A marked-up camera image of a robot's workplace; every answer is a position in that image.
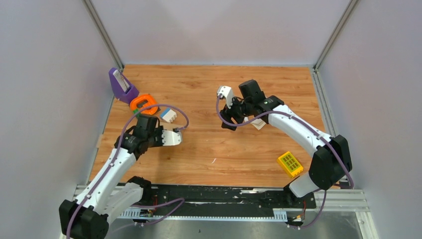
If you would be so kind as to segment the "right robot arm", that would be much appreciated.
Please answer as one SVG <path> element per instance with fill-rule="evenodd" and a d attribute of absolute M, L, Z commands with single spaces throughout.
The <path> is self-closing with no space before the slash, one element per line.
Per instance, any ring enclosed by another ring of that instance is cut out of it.
<path fill-rule="evenodd" d="M 318 190 L 328 190 L 346 177 L 353 188 L 352 162 L 348 141 L 342 135 L 331 136 L 312 126 L 295 114 L 276 96 L 266 97 L 257 81 L 248 80 L 239 85 L 241 97 L 236 97 L 231 87 L 220 86 L 217 101 L 225 100 L 217 115 L 222 128 L 235 131 L 238 127 L 262 120 L 292 138 L 312 157 L 307 173 L 296 177 L 285 190 L 287 206 L 296 208 L 304 196 Z"/>

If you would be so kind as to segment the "brown paper envelope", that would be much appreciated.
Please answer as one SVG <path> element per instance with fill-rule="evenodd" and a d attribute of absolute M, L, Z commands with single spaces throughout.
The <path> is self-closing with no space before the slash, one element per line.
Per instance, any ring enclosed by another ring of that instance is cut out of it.
<path fill-rule="evenodd" d="M 180 127 L 180 125 L 178 125 L 178 124 L 166 123 L 166 122 L 163 122 L 163 121 L 160 122 L 160 125 L 163 126 L 163 128 L 165 130 L 171 130 L 171 131 L 173 131 L 175 128 Z"/>

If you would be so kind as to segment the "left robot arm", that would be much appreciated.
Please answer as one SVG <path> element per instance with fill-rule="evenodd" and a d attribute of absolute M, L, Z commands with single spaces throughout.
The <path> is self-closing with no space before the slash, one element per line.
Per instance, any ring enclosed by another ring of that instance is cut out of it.
<path fill-rule="evenodd" d="M 68 239 L 103 239 L 127 208 L 152 201 L 151 182 L 139 176 L 130 178 L 118 193 L 112 192 L 148 148 L 163 146 L 163 130 L 156 116 L 141 114 L 136 125 L 123 131 L 94 180 L 76 199 L 60 205 L 61 230 Z"/>

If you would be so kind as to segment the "beige letter paper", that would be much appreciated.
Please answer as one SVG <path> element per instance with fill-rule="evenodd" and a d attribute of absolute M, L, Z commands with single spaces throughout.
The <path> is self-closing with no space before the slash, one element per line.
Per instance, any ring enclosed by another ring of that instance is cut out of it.
<path fill-rule="evenodd" d="M 266 125 L 265 121 L 261 119 L 253 120 L 250 124 L 253 125 L 257 130 L 261 130 Z"/>

